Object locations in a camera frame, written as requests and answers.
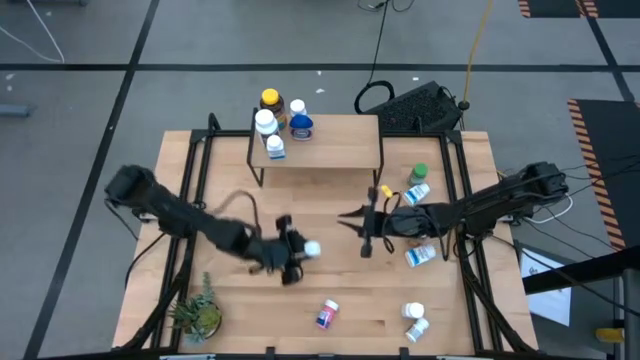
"black equipment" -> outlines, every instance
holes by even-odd
[[[370,88],[382,86],[389,91],[389,100],[367,111],[360,109],[360,98]],[[456,106],[455,97],[435,81],[417,87],[395,97],[393,86],[388,81],[367,84],[356,97],[354,107],[358,114],[378,115],[385,132],[452,130],[462,111]]]
[[[393,244],[387,236],[410,238],[438,237],[442,247],[443,258],[447,260],[449,241],[446,245],[442,235],[450,230],[457,230],[458,242],[454,246],[463,247],[464,239],[482,241],[492,234],[499,218],[505,215],[520,217],[533,213],[534,205],[547,205],[560,201],[569,191],[564,181],[565,175],[554,164],[539,162],[527,165],[517,174],[500,180],[496,185],[480,190],[470,196],[451,204],[436,203],[398,207],[400,201],[390,213],[384,204],[384,212],[375,211],[378,197],[375,188],[369,188],[369,204],[360,209],[342,214],[343,217],[364,217],[363,226],[356,226],[343,221],[339,223],[355,230],[364,239],[360,256],[371,257],[371,240],[382,237],[385,247],[393,252]],[[535,350],[527,345],[509,325],[500,310],[493,303],[491,296],[482,287],[482,282],[474,274],[468,256],[459,258],[462,278],[473,293],[482,302],[489,317],[495,321],[509,345],[515,352],[533,353]]]
[[[258,263],[249,272],[266,269],[282,271],[282,284],[302,279],[301,261],[307,240],[291,225],[291,216],[276,221],[278,238],[263,239],[259,224],[249,225],[237,219],[217,218],[180,200],[160,185],[153,173],[140,166],[123,166],[106,187],[107,201],[115,207],[126,206],[138,218],[152,214],[160,230],[175,237],[202,232],[216,248],[230,255]]]

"yellow cable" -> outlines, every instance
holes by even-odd
[[[484,10],[484,14],[482,15],[482,21],[480,22],[480,28],[478,28],[478,32],[476,33],[476,38],[473,40],[473,47],[471,47],[471,53],[469,54],[469,63],[467,63],[467,76],[464,83],[464,96],[462,97],[462,101],[467,101],[467,96],[469,95],[469,83],[471,82],[471,65],[473,64],[473,56],[476,54],[476,49],[478,48],[478,43],[480,42],[480,37],[482,37],[482,32],[484,31],[484,27],[487,24],[487,19],[489,18],[489,14],[491,14],[491,8],[493,7],[493,0],[488,0],[487,8]],[[460,125],[462,130],[464,130],[464,120],[460,119]]]

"wooden shelf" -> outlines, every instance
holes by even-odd
[[[308,141],[293,140],[290,128],[280,133],[287,154],[271,160],[253,133],[249,146],[255,168],[377,169],[381,165],[382,143],[376,115],[309,115],[313,136]]]

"black floor stripe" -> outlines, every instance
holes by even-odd
[[[118,125],[118,120],[120,119],[122,108],[124,107],[124,103],[127,99],[129,88],[131,87],[131,81],[133,80],[133,75],[135,74],[134,65],[137,64],[140,60],[142,49],[144,48],[144,44],[147,41],[149,29],[151,28],[153,18],[155,17],[155,13],[158,8],[158,2],[159,0],[152,0],[149,4],[149,9],[147,10],[147,15],[142,25],[142,29],[140,30],[140,34],[138,35],[138,40],[136,41],[133,54],[131,55],[131,60],[129,61],[127,72],[124,76],[124,79],[122,80],[122,84],[120,85],[120,90],[113,105],[111,115],[109,116],[109,121],[107,122],[107,126],[105,127],[104,133],[102,135],[102,140],[100,141],[98,152],[93,161],[93,165],[91,166],[89,178],[87,179],[84,191],[82,192],[80,204],[78,205],[78,209],[76,210],[73,222],[71,223],[71,229],[69,230],[69,234],[67,235],[67,239],[62,249],[62,254],[60,255],[60,259],[58,260],[58,264],[53,274],[53,279],[49,284],[49,290],[47,291],[47,295],[44,299],[42,307],[40,308],[40,313],[38,314],[36,325],[33,328],[31,337],[29,338],[29,343],[27,344],[27,348],[24,353],[24,359],[35,359],[40,353],[40,348],[42,347],[42,342],[44,341],[49,323],[51,322],[53,311],[56,307],[56,304],[58,303],[60,292],[62,291],[65,278],[67,277],[67,273],[71,265],[71,260],[73,259],[73,253],[76,250],[76,246],[82,232],[84,221],[87,218],[87,212],[89,211],[89,206],[91,205],[91,199],[93,198],[93,194],[98,184],[98,179],[100,178],[100,173],[102,172],[104,162],[107,158],[107,152],[109,151],[109,146],[111,145],[113,134]]]
[[[629,85],[625,81],[624,76],[622,75],[622,72],[618,67],[618,62],[616,61],[616,58],[613,56],[613,52],[611,51],[611,48],[609,47],[609,44],[607,43],[607,40],[605,39],[604,34],[602,33],[602,29],[600,29],[598,20],[592,17],[587,17],[587,22],[589,23],[589,27],[593,32],[593,36],[595,36],[596,41],[598,42],[598,46],[600,47],[600,51],[602,51],[602,55],[604,56],[604,59],[607,61],[607,65],[609,65],[612,69],[614,69],[612,72],[613,78],[616,81],[616,85],[618,86],[618,90],[622,95],[622,99],[624,101],[635,101],[635,98],[633,97],[633,94],[629,89]]]
[[[0,64],[0,71],[127,71],[129,64]],[[136,64],[134,71],[176,72],[246,72],[246,71],[370,71],[371,64],[318,63],[318,64]],[[467,71],[466,64],[377,64],[376,71]],[[477,64],[474,72],[523,73],[590,73],[640,72],[640,65],[525,65]]]

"wooden tabletop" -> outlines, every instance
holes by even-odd
[[[188,139],[189,132],[166,132],[155,170],[158,181],[175,193],[180,187]],[[487,134],[467,132],[463,139],[473,190],[496,183]],[[289,213],[304,236],[321,243],[322,256],[304,264],[305,276],[300,283],[284,288],[279,275],[250,276],[249,264],[218,252],[200,234],[190,292],[201,291],[201,274],[210,272],[223,323],[206,343],[183,344],[181,352],[264,353],[267,346],[275,346],[276,352],[282,354],[397,354],[399,347],[407,346],[414,355],[473,353],[463,282],[455,256],[448,262],[436,258],[411,269],[404,258],[409,248],[404,240],[393,240],[396,252],[388,254],[376,239],[372,258],[362,259],[362,241],[353,231],[336,223],[336,214],[355,210],[366,201],[367,187],[372,182],[370,170],[279,169],[265,179],[261,189],[245,163],[247,142],[247,138],[213,140],[204,201],[214,208],[227,194],[245,189],[258,201],[265,236],[275,236],[275,219]],[[385,138],[384,149],[381,184],[404,190],[412,165],[424,162],[429,165],[427,182],[431,193],[423,202],[448,202],[436,139]],[[454,147],[449,150],[455,159]],[[457,193],[461,194],[455,160],[453,167]],[[195,172],[191,196],[195,192]],[[225,216],[251,222],[250,202],[237,200]],[[511,239],[506,225],[498,225],[495,232]],[[136,253],[157,235],[157,225],[143,225]],[[114,345],[126,342],[156,305],[168,243],[156,246],[133,270]],[[513,249],[489,239],[484,246],[496,305],[525,342],[537,348]],[[337,302],[340,311],[329,330],[321,330],[314,321],[326,299]],[[415,344],[409,344],[404,337],[412,322],[400,316],[401,305],[412,301],[425,305],[425,317],[431,324]],[[483,342],[490,348],[486,314],[480,302],[478,309]],[[168,344],[170,329],[164,333],[163,344]]]
[[[254,134],[251,163],[256,168],[377,169],[380,143],[377,115],[309,115],[313,134],[293,140],[289,128],[281,131],[286,158],[271,160]]]

